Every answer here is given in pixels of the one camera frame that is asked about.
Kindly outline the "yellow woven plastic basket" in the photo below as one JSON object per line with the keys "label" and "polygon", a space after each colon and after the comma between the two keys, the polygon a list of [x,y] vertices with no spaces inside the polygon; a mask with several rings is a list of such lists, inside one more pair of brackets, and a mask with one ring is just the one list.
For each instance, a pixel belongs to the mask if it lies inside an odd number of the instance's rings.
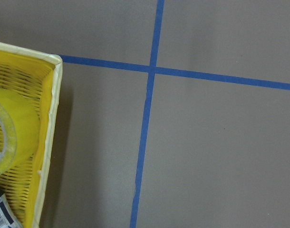
{"label": "yellow woven plastic basket", "polygon": [[0,188],[23,228],[39,227],[50,168],[63,62],[60,56],[0,42],[0,88],[36,110],[39,143],[27,160],[0,175]]}

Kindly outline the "small dark labelled bottle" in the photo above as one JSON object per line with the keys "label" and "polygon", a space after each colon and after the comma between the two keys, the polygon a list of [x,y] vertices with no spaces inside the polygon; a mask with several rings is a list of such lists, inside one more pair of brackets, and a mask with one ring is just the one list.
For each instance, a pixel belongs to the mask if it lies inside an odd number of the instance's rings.
{"label": "small dark labelled bottle", "polygon": [[5,193],[0,188],[0,228],[22,228],[23,225],[13,214]]}

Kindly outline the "yellow transparent tape roll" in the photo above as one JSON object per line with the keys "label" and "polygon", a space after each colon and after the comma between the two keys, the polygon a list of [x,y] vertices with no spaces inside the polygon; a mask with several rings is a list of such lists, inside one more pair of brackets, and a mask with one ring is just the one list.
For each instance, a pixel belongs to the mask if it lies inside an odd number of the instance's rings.
{"label": "yellow transparent tape roll", "polygon": [[0,175],[36,152],[40,121],[22,95],[0,88]]}

